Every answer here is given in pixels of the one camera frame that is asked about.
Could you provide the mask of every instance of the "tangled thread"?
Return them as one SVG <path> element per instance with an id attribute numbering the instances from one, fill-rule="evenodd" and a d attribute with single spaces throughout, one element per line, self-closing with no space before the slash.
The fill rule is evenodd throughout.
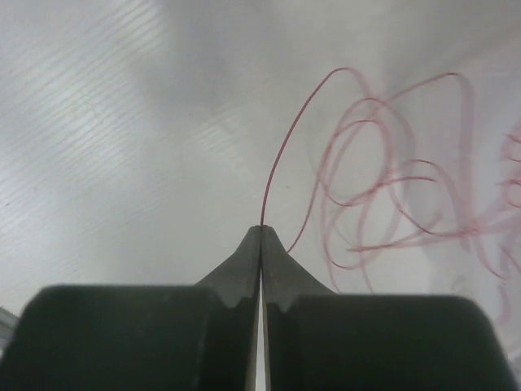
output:
<path id="1" fill-rule="evenodd" d="M 470 82 L 462 74 L 448 72 L 430 77 L 411 85 L 386 100 L 382 100 L 375 97 L 366 79 L 356 69 L 338 68 L 330 72 L 306 99 L 282 142 L 266 184 L 260 225 L 264 225 L 265 210 L 271 182 L 273 181 L 275 171 L 291 135 L 306 108 L 313 101 L 317 93 L 338 73 L 348 73 L 354 77 L 354 80 L 360 87 L 363 98 L 357 100 L 344 111 L 336 124 L 333 134 L 327 142 L 326 148 L 319 160 L 317 176 L 313 184 L 313 191 L 304 221 L 295 240 L 289 247 L 288 252 L 297 245 L 302 237 L 309 223 L 311 212 L 313 208 L 316 207 L 317 197 L 321 192 L 323 197 L 318 205 L 320 209 L 320 243 L 326 256 L 331 281 L 335 287 L 336 284 L 332 274 L 333 267 L 342 270 L 360 270 L 367 287 L 373 292 L 374 289 L 367 273 L 367 266 L 376 261 L 383 251 L 393 248 L 416 248 L 429 244 L 458 241 L 461 247 L 467 252 L 471 250 L 474 251 L 479 263 L 497 280 L 497 289 L 502 300 L 502 311 L 497 319 L 495 319 L 495 324 L 498 327 L 504 326 L 512 316 L 512 306 L 506 292 L 506 283 L 514 277 L 513 273 L 521 275 L 521 263 L 514 259 L 513 256 L 513 247 L 521 236 L 521 197 L 515 196 L 516 191 L 519 191 L 519 194 L 521 194 L 521 153 L 516 155 L 516 150 L 521 151 L 521 121 L 514 127 L 513 131 L 506 135 L 501 151 L 502 159 L 510 162 L 514 168 L 509 169 L 506 179 L 500 183 L 501 190 L 497 199 L 483 211 L 478 211 L 475 206 L 472 191 L 474 185 L 472 156 L 475 99 Z M 416 142 L 414 132 L 408 121 L 392 106 L 393 102 L 412 91 L 444 79 L 454 80 L 462 97 L 461 124 L 458 134 L 459 157 L 457 178 L 451 178 L 449 173 L 435 162 L 415 156 Z M 369 115 L 361 120 L 353 120 L 353 112 L 359 108 L 368 109 Z M 396 163 L 395 146 L 393 145 L 391 130 L 382 118 L 383 111 L 390 114 L 404 132 L 409 159 L 401 163 Z M 356 195 L 344 198 L 334 196 L 331 188 L 335 182 L 341 161 L 344 155 L 348 153 L 348 149 L 356 137 L 367 129 L 369 124 L 375 125 L 383 142 L 383 164 L 379 175 L 370 187 L 360 191 Z M 435 174 L 414 175 L 414 171 L 417 167 L 429 168 L 430 171 Z M 442 230 L 440 228 L 442 222 L 441 210 L 435 213 L 429 222 L 423 224 L 418 222 L 418 220 L 407 211 L 405 201 L 409 195 L 411 184 L 416 182 L 435 183 L 443 187 L 450 199 L 450 207 L 455 218 L 454 228 L 450 230 Z M 401 195 L 398 194 L 399 192 L 396 190 L 396 186 L 400 187 Z M 364 237 L 367 216 L 371 207 L 374 205 L 375 197 L 382 192 L 387 193 L 389 200 L 394 206 L 394 210 L 392 211 L 390 222 L 384 231 L 380 243 L 366 245 L 364 244 Z M 326 213 L 328 205 L 336 207 L 332 216 L 330 213 Z M 355 207 L 361 208 L 356 228 L 357 245 L 352 246 L 345 238 L 343 239 L 347 246 L 348 254 L 352 256 L 349 258 L 355 257 L 357 261 L 353 264 L 345 265 L 343 262 L 334 259 L 331 255 L 331 236 L 333 232 L 342 236 L 336 228 L 337 223 L 346 211 Z M 407 221 L 412 224 L 414 232 L 397 238 L 398 226 L 402 221 Z M 503 244 L 498 245 L 497 256 L 499 257 L 499 266 L 494 267 L 490 262 L 488 254 L 485 252 L 483 237 L 500 233 L 506 234 L 506 239 Z M 507 349 L 518 349 L 520 347 L 519 345 L 521 345 L 521 339 L 517 340 L 512 346 L 507 347 Z"/>

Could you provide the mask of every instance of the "blurry red thread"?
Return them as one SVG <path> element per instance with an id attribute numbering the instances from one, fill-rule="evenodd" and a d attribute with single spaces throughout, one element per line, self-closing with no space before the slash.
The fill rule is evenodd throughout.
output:
<path id="1" fill-rule="evenodd" d="M 320 89 L 337 73 L 346 72 L 351 74 L 360 87 L 364 98 L 353 103 L 347 108 L 344 114 L 335 127 L 335 131 L 331 135 L 325 151 L 322 153 L 322 158 L 317 169 L 317 176 L 313 185 L 313 191 L 310 197 L 309 206 L 306 211 L 302 226 L 288 249 L 290 252 L 300 240 L 305 227 L 309 222 L 309 218 L 313 207 L 316 204 L 316 199 L 319 190 L 322 191 L 323 197 L 319 205 L 320 208 L 320 232 L 322 249 L 326 254 L 327 265 L 330 271 L 330 277 L 333 284 L 335 281 L 332 274 L 332 266 L 336 266 L 344 270 L 361 270 L 364 280 L 373 292 L 369 275 L 366 267 L 369 263 L 375 261 L 378 255 L 384 250 L 396 248 L 412 248 L 417 246 L 425 246 L 428 244 L 438 244 L 450 240 L 456 240 L 460 243 L 462 248 L 466 251 L 474 251 L 476 258 L 488 273 L 498 279 L 498 291 L 500 297 L 503 299 L 503 311 L 498 318 L 498 322 L 503 324 L 508 321 L 510 317 L 510 301 L 506 295 L 503 283 L 511 277 L 510 270 L 521 275 L 521 263 L 516 261 L 512 256 L 512 248 L 518 237 L 521 236 L 521 197 L 517 197 L 516 201 L 513 192 L 518 187 L 519 194 L 521 194 L 521 153 L 516 156 L 516 146 L 521 151 L 521 121 L 514 127 L 514 130 L 506 135 L 504 145 L 502 147 L 502 158 L 504 161 L 514 164 L 514 168 L 510 171 L 508 178 L 501 183 L 502 189 L 497 197 L 497 200 L 487 207 L 483 212 L 478 212 L 475 209 L 475 202 L 473 199 L 473 172 L 472 172 L 472 145 L 474 133 L 474 93 L 470 82 L 461 74 L 458 73 L 444 73 L 435 77 L 428 78 L 419 83 L 413 84 L 410 87 L 392 95 L 386 100 L 378 99 L 372 93 L 369 83 L 362 76 L 362 74 L 354 68 L 338 68 L 330 72 L 315 88 L 313 93 L 306 99 L 304 105 L 298 112 L 295 120 L 291 124 L 290 129 L 284 138 L 282 145 L 275 158 L 273 167 L 269 173 L 268 182 L 265 188 L 264 199 L 262 203 L 262 211 L 260 216 L 260 225 L 264 225 L 265 210 L 268 201 L 269 189 L 273 181 L 275 171 L 278 167 L 279 161 L 286 145 L 293 134 L 300 118 L 304 114 L 306 108 L 311 104 L 314 97 L 318 94 Z M 393 108 L 392 103 L 399 98 L 407 95 L 413 90 L 420 89 L 424 86 L 436 83 L 437 81 L 450 78 L 454 79 L 461 93 L 461 124 L 458 135 L 459 147 L 459 162 L 457 178 L 451 178 L 450 175 L 437 163 L 429 160 L 416 157 L 416 145 L 414 139 L 414 132 L 411 129 L 407 120 Z M 349 121 L 354 110 L 366 105 L 370 114 L 362 120 Z M 381 111 L 386 110 L 390 113 L 396 122 L 400 124 L 401 130 L 404 132 L 405 140 L 407 142 L 407 153 L 409 159 L 399 165 L 395 165 L 395 146 L 393 145 L 391 131 L 386 123 L 381 119 Z M 356 136 L 365 129 L 367 124 L 373 124 L 378 129 L 383 142 L 383 166 L 375 183 L 360 192 L 352 195 L 347 199 L 337 199 L 333 196 L 331 188 L 335 181 L 335 175 L 339 169 L 344 154 L 347 153 L 349 146 Z M 341 142 L 340 138 L 345 140 L 339 147 L 339 151 L 334 155 L 333 146 Z M 430 167 L 436 174 L 431 176 L 414 175 L 414 169 L 419 166 Z M 452 213 L 457 222 L 457 226 L 448 231 L 437 231 L 436 226 L 442 220 L 442 211 L 435 213 L 432 220 L 427 224 L 420 224 L 413 216 L 407 212 L 405 201 L 409 194 L 409 186 L 413 182 L 431 182 L 438 186 L 442 186 L 449 195 Z M 401 185 L 402 196 L 399 197 L 395 186 Z M 372 203 L 381 191 L 386 191 L 390 200 L 395 206 L 393 215 L 387 229 L 383 235 L 381 243 L 376 245 L 364 245 L 364 233 L 366 227 L 366 219 L 370 212 Z M 334 215 L 327 216 L 326 206 L 328 203 L 338 207 Z M 342 217 L 342 214 L 353 207 L 361 206 L 361 216 L 357 222 L 357 246 L 348 247 L 346 255 L 348 258 L 356 256 L 358 258 L 356 263 L 345 265 L 336 261 L 331 256 L 330 241 L 333 232 L 342 237 L 338 230 L 336 230 L 336 223 Z M 405 219 L 415 226 L 416 231 L 400 238 L 396 238 L 396 231 L 401 221 Z M 503 232 L 512 232 L 507 236 L 506 242 L 503 245 L 498 245 L 498 254 L 500 258 L 500 270 L 495 269 L 485 252 L 481 238 L 484 235 L 491 235 Z M 348 241 L 343 238 L 346 245 L 349 246 Z"/>

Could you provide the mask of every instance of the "red thread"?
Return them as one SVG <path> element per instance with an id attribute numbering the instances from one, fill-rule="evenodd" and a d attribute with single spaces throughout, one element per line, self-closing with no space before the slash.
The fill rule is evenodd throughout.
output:
<path id="1" fill-rule="evenodd" d="M 484 211 L 476 210 L 475 201 L 473 197 L 473 172 L 472 172 L 472 152 L 473 152 L 473 136 L 474 136 L 474 93 L 470 82 L 461 74 L 458 73 L 444 73 L 435 77 L 420 81 L 410 87 L 392 95 L 386 100 L 376 98 L 371 92 L 369 83 L 366 79 L 353 68 L 338 68 L 330 72 L 315 88 L 313 93 L 306 99 L 303 107 L 299 110 L 295 120 L 291 124 L 290 129 L 284 138 L 282 145 L 275 158 L 274 165 L 269 173 L 268 182 L 265 188 L 264 199 L 262 203 L 262 211 L 260 216 L 260 225 L 264 225 L 265 211 L 268 201 L 269 189 L 273 181 L 275 171 L 282 158 L 282 154 L 286 145 L 293 134 L 300 118 L 305 112 L 306 108 L 311 104 L 315 96 L 321 88 L 338 73 L 347 72 L 354 77 L 359 85 L 363 98 L 353 103 L 348 107 L 344 114 L 339 119 L 335 131 L 331 135 L 328 144 L 317 168 L 317 176 L 313 185 L 310 201 L 304 221 L 298 231 L 298 234 L 288 249 L 290 252 L 299 242 L 304 230 L 309 222 L 311 212 L 316 204 L 319 191 L 322 192 L 322 200 L 320 202 L 320 232 L 322 249 L 326 254 L 327 265 L 330 272 L 331 281 L 335 285 L 332 274 L 332 266 L 343 270 L 361 270 L 364 280 L 368 288 L 373 291 L 370 278 L 367 273 L 367 265 L 375 261 L 382 251 L 388 251 L 397 248 L 413 248 L 418 246 L 426 246 L 429 244 L 439 244 L 447 241 L 458 241 L 462 248 L 466 251 L 474 251 L 477 260 L 491 275 L 498 278 L 498 286 L 500 297 L 502 299 L 503 311 L 500 315 L 500 323 L 505 323 L 511 315 L 511 305 L 505 289 L 501 285 L 510 278 L 510 266 L 513 266 L 514 271 L 521 275 L 521 264 L 518 263 L 512 256 L 512 248 L 521 236 L 521 197 L 520 200 L 515 200 L 513 193 L 517 187 L 521 195 L 521 153 L 516 156 L 514 149 L 516 147 L 521 151 L 521 121 L 516 124 L 514 130 L 506 135 L 504 145 L 502 146 L 502 157 L 505 162 L 514 165 L 510 170 L 508 178 L 501 183 L 502 190 L 499 191 L 497 199 L 492 202 Z M 459 91 L 461 93 L 461 124 L 458 135 L 458 175 L 457 178 L 451 176 L 437 163 L 429 160 L 416 157 L 416 142 L 414 139 L 414 132 L 411 129 L 408 121 L 392 106 L 392 103 L 408 93 L 420 89 L 424 86 L 436 83 L 445 78 L 451 78 L 456 81 Z M 353 112 L 362 107 L 368 107 L 370 114 L 362 120 L 350 121 Z M 393 116 L 396 123 L 400 125 L 401 131 L 405 136 L 407 142 L 405 154 L 408 159 L 403 163 L 395 163 L 395 146 L 393 145 L 392 135 L 389 127 L 381 118 L 381 112 L 385 110 Z M 352 195 L 346 199 L 335 197 L 331 188 L 335 182 L 335 176 L 340 167 L 344 154 L 347 153 L 348 148 L 361 132 L 373 131 L 376 128 L 382 139 L 383 145 L 383 164 L 379 176 L 376 181 L 364 191 L 356 195 Z M 333 147 L 340 144 L 338 151 L 333 154 Z M 433 171 L 432 175 L 415 175 L 414 170 L 418 167 L 429 168 Z M 410 185 L 415 182 L 429 182 L 441 187 L 449 195 L 451 203 L 451 213 L 456 220 L 456 227 L 452 230 L 439 231 L 438 224 L 443 219 L 443 211 L 434 213 L 432 219 L 426 223 L 421 224 L 414 217 L 407 212 L 405 201 L 410 192 Z M 398 196 L 396 185 L 401 186 L 402 197 Z M 378 244 L 366 245 L 364 244 L 366 220 L 371 207 L 374 203 L 375 197 L 381 194 L 382 191 L 388 193 L 389 199 L 394 205 L 391 220 L 386 227 L 383 237 Z M 333 216 L 328 216 L 326 213 L 327 205 L 334 205 L 337 210 Z M 345 237 L 342 236 L 337 228 L 337 222 L 342 217 L 343 213 L 353 207 L 361 207 L 360 217 L 357 221 L 357 245 L 350 246 Z M 399 224 L 406 220 L 411 223 L 416 231 L 412 234 L 396 238 L 396 232 Z M 336 234 L 344 240 L 347 246 L 346 257 L 357 257 L 358 260 L 354 264 L 345 265 L 336 261 L 331 256 L 330 242 L 332 234 Z M 485 252 L 482 243 L 482 237 L 485 235 L 492 235 L 498 233 L 513 232 L 507 235 L 506 241 L 503 245 L 498 245 L 498 256 L 501 257 L 501 270 L 496 270 L 490 263 L 488 255 Z"/>

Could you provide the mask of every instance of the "thin red wire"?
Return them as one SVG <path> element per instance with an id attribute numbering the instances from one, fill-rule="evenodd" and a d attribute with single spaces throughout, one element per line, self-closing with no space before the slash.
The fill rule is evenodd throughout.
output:
<path id="1" fill-rule="evenodd" d="M 426 246 L 428 244 L 438 244 L 449 240 L 459 241 L 460 245 L 467 251 L 474 249 L 476 258 L 481 263 L 481 265 L 488 271 L 488 273 L 495 276 L 503 283 L 510 278 L 510 266 L 513 266 L 514 271 L 521 275 L 521 265 L 512 256 L 514 243 L 518 237 L 521 236 L 521 230 L 519 229 L 521 227 L 521 213 L 519 212 L 519 209 L 521 208 L 521 202 L 516 203 L 513 199 L 514 197 L 512 196 L 514 187 L 521 186 L 521 168 L 516 165 L 516 167 L 510 171 L 509 177 L 501 184 L 503 188 L 500 192 L 501 194 L 497 197 L 497 200 L 492 202 L 482 213 L 478 213 L 475 209 L 475 202 L 472 191 L 472 146 L 475 106 L 474 93 L 470 82 L 463 75 L 454 72 L 444 73 L 435 77 L 430 77 L 424 81 L 420 81 L 392 95 L 387 100 L 375 98 L 371 92 L 369 83 L 361 75 L 361 73 L 354 68 L 338 68 L 330 72 L 320 82 L 317 88 L 315 88 L 313 93 L 306 99 L 304 105 L 299 110 L 295 120 L 287 132 L 286 137 L 282 142 L 282 145 L 275 158 L 274 165 L 269 173 L 268 182 L 266 184 L 260 216 L 260 225 L 264 225 L 269 189 L 271 187 L 275 171 L 278 167 L 279 161 L 282 158 L 282 154 L 286 148 L 286 145 L 300 121 L 300 118 L 320 89 L 331 79 L 332 76 L 341 72 L 347 72 L 354 77 L 355 81 L 361 89 L 363 98 L 356 101 L 345 110 L 344 114 L 338 121 L 337 126 L 335 127 L 335 131 L 331 135 L 324 152 L 322 153 L 322 158 L 320 159 L 320 163 L 317 168 L 317 176 L 313 184 L 313 190 L 306 214 L 304 216 L 304 221 L 295 240 L 289 247 L 288 252 L 290 252 L 296 246 L 301 236 L 303 235 L 304 230 L 308 225 L 313 206 L 315 205 L 318 190 L 321 189 L 323 192 L 323 197 L 322 202 L 320 203 L 319 221 L 322 233 L 322 249 L 326 254 L 328 270 L 330 272 L 331 281 L 334 285 L 335 281 L 333 278 L 331 266 L 336 266 L 343 270 L 360 269 L 367 286 L 371 291 L 373 291 L 366 267 L 369 263 L 375 261 L 382 251 L 396 248 Z M 414 132 L 405 118 L 391 106 L 391 103 L 407 95 L 408 93 L 448 77 L 451 77 L 456 81 L 462 97 L 461 124 L 458 135 L 458 177 L 456 179 L 451 178 L 450 175 L 438 164 L 429 160 L 419 159 L 415 156 L 416 142 L 414 139 Z M 363 120 L 349 121 L 349 118 L 353 115 L 353 112 L 363 105 L 367 105 L 369 107 L 370 114 Z M 400 124 L 400 127 L 405 135 L 405 141 L 407 142 L 405 154 L 407 155 L 408 159 L 394 168 L 393 164 L 396 159 L 394 152 L 395 148 L 392 141 L 391 131 L 385 122 L 380 118 L 379 112 L 381 112 L 382 109 L 387 110 L 394 117 L 397 123 Z M 362 131 L 368 131 L 365 129 L 367 124 L 375 125 L 376 129 L 380 133 L 383 143 L 382 169 L 373 185 L 356 195 L 348 197 L 345 200 L 340 199 L 339 197 L 333 196 L 331 193 L 331 188 L 335 182 L 335 176 L 339 170 L 345 153 L 347 153 L 349 146 Z M 337 143 L 340 143 L 342 138 L 344 138 L 344 140 L 338 148 L 338 151 L 333 156 L 334 146 Z M 502 155 L 505 161 L 509 161 L 512 164 L 521 163 L 521 157 L 514 155 L 513 149 L 516 146 L 518 146 L 521 150 L 521 121 L 516 124 L 514 130 L 506 137 L 505 144 L 502 147 Z M 412 174 L 410 171 L 414 171 L 414 168 L 418 166 L 430 167 L 434 174 L 430 176 Z M 407 212 L 405 202 L 410 191 L 409 185 L 418 181 L 435 183 L 442 186 L 446 190 L 452 204 L 452 213 L 456 218 L 456 228 L 449 231 L 436 231 L 436 226 L 439 222 L 442 221 L 443 218 L 443 211 L 441 210 L 434 213 L 434 217 L 424 226 L 416 221 L 414 217 Z M 397 184 L 401 185 L 402 188 L 401 198 L 396 193 L 395 186 Z M 375 197 L 383 190 L 387 190 L 389 198 L 395 206 L 391 221 L 383 233 L 379 244 L 364 245 L 367 217 L 370 213 Z M 326 213 L 326 207 L 328 203 L 337 207 L 336 212 L 332 217 L 330 217 L 329 221 Z M 348 244 L 346 238 L 344 238 L 336 228 L 336 223 L 342 217 L 345 211 L 357 206 L 361 206 L 361 214 L 357 222 L 357 246 L 348 248 L 348 252 L 346 254 L 358 255 L 359 259 L 355 264 L 344 265 L 338 261 L 335 261 L 331 256 L 331 236 L 333 232 L 336 232 L 337 235 L 339 235 L 340 238 L 342 238 L 344 242 Z M 401 238 L 395 238 L 398 226 L 403 219 L 415 226 L 416 231 Z M 514 235 L 508 235 L 506 243 L 502 246 L 498 246 L 499 250 L 501 250 L 500 254 L 502 257 L 502 261 L 500 262 L 501 271 L 495 270 L 488 259 L 487 253 L 485 252 L 482 243 L 482 237 L 484 235 L 505 233 L 511 230 L 514 230 Z M 503 311 L 498 318 L 498 322 L 503 324 L 511 316 L 511 305 L 503 285 L 500 285 L 498 289 L 500 296 L 503 299 Z"/>

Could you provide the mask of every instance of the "white surface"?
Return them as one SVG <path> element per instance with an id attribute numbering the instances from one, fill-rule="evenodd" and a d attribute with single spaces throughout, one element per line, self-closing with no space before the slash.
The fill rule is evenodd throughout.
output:
<path id="1" fill-rule="evenodd" d="M 195 282 L 258 223 L 278 146 L 327 72 L 352 65 L 386 93 L 521 36 L 520 16 L 518 0 L 0 0 L 0 304 L 19 312 L 54 283 Z M 274 181 L 266 221 L 284 241 L 333 102 Z M 307 232 L 294 255 L 329 283 Z M 425 292 L 423 251 L 395 257 L 414 272 L 381 262 L 375 286 Z"/>

